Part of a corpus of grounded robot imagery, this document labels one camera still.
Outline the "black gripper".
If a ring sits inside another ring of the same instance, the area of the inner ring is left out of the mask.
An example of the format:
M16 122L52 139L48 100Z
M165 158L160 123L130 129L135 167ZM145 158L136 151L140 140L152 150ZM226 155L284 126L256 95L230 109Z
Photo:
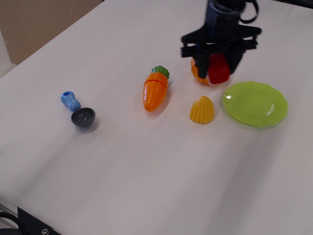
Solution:
M255 0L209 0L204 25L182 36L181 56L194 57L200 78L207 76L210 54L226 52L229 70L233 74L246 50L257 47L257 36L262 30L247 25L256 17L241 19L247 3L252 3L258 14L259 7Z

